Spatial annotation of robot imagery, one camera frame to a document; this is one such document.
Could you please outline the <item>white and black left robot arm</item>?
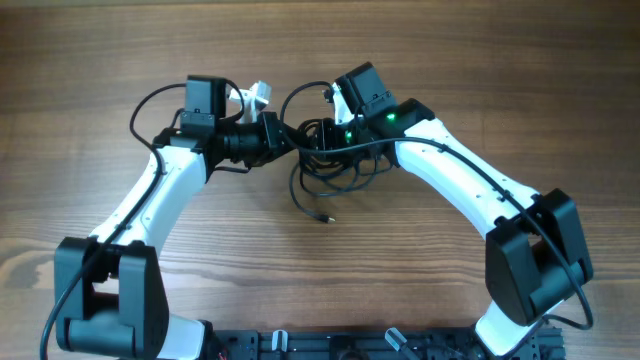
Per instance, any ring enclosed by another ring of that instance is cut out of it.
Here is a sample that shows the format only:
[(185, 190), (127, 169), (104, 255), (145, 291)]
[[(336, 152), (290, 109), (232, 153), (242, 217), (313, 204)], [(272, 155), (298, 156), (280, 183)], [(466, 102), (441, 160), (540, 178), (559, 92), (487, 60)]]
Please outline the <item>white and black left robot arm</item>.
[(143, 174), (112, 215), (54, 255), (56, 303), (44, 328), (58, 346), (121, 359), (201, 359), (207, 322), (174, 315), (159, 255), (181, 212), (221, 161), (263, 166), (307, 140), (263, 112), (256, 121), (210, 121), (164, 129)]

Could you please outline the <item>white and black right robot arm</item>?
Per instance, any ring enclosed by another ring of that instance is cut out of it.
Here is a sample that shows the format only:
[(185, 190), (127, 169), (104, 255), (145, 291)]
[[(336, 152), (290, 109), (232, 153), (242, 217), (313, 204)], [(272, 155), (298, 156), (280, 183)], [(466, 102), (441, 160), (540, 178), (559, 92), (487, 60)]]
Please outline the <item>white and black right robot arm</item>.
[(433, 111), (415, 99), (398, 104), (379, 96), (369, 103), (330, 100), (336, 132), (322, 140), (330, 155), (365, 150), (432, 186), (470, 221), (485, 242), (486, 312), (470, 329), (449, 330), (427, 354), (468, 359), (541, 358), (539, 330), (557, 320), (555, 308), (577, 297), (594, 275), (575, 202), (562, 190), (542, 195), (475, 155)]

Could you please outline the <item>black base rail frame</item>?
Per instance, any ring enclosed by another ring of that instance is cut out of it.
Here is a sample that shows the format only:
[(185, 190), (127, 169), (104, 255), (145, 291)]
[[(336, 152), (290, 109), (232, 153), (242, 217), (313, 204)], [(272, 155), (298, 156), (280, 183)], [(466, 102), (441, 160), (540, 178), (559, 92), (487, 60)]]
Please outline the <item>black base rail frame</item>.
[(208, 330), (200, 357), (210, 360), (492, 359), (470, 328), (399, 332)]

